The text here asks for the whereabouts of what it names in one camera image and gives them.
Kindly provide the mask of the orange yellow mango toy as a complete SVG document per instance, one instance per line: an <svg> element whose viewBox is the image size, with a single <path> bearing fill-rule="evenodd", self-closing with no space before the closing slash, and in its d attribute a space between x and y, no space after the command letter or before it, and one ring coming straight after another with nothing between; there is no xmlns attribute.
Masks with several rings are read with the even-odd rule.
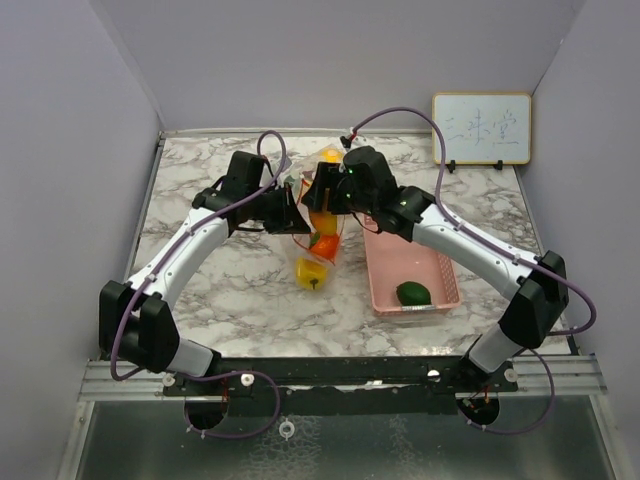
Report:
<svg viewBox="0 0 640 480"><path fill-rule="evenodd" d="M316 232L324 236L333 236L337 234L338 220L337 217L328 212L309 212L309 219Z"/></svg>

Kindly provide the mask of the clear bag with orange zipper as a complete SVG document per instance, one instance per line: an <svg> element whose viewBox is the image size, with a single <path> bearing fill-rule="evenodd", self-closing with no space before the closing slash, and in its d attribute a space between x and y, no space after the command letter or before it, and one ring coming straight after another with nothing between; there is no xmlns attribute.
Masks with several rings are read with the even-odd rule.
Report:
<svg viewBox="0 0 640 480"><path fill-rule="evenodd" d="M312 212L302 203L311 187L309 178L300 177L293 189L296 206L310 227L309 233L292 234L288 243L296 284L308 291L322 290L339 264L345 217Z"/></svg>

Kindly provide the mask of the orange tomato toy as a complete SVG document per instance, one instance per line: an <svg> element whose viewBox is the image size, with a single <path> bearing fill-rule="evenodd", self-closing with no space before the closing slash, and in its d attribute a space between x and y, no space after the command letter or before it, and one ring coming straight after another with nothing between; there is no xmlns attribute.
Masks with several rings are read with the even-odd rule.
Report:
<svg viewBox="0 0 640 480"><path fill-rule="evenodd" d="M334 261L340 246L340 236L314 235L311 239L309 251L322 259Z"/></svg>

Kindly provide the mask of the yellow bell pepper toy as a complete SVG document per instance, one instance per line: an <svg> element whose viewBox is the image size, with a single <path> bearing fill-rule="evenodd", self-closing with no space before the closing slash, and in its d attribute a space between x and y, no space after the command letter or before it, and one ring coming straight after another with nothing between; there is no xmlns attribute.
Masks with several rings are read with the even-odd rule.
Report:
<svg viewBox="0 0 640 480"><path fill-rule="evenodd" d="M328 278L328 269L321 263L299 257L295 263L295 279L299 287L316 291L321 289Z"/></svg>

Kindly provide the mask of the green lime toy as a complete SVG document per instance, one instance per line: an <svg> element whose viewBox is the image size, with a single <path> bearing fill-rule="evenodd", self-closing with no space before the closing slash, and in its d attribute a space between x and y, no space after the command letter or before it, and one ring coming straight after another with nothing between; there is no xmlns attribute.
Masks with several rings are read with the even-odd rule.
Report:
<svg viewBox="0 0 640 480"><path fill-rule="evenodd" d="M414 281L406 281L398 285L396 297L402 306L428 306L432 304L429 289Z"/></svg>

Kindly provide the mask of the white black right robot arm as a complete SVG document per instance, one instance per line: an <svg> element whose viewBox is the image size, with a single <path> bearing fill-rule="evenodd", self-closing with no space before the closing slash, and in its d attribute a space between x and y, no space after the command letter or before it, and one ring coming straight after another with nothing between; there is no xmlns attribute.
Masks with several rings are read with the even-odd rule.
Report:
<svg viewBox="0 0 640 480"><path fill-rule="evenodd" d="M426 191L398 185L384 155L370 146L348 152L340 164L319 163L301 202L311 212L367 215L380 231L448 256L508 300L498 323L472 344L459 367L469 390L483 390L506 360L538 348L568 304L561 256L515 248L464 222Z"/></svg>

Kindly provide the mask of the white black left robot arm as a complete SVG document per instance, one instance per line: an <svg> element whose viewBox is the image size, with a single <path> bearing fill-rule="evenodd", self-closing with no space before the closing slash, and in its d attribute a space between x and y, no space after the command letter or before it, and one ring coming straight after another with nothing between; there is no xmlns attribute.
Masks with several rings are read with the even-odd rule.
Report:
<svg viewBox="0 0 640 480"><path fill-rule="evenodd" d="M171 240L128 280L108 282L99 295L99 346L112 361L153 373L186 376L206 395L220 385L219 352L182 337L172 310L202 263L244 223L269 234L306 234L289 183L263 184L265 158L236 151L227 172L199 192Z"/></svg>

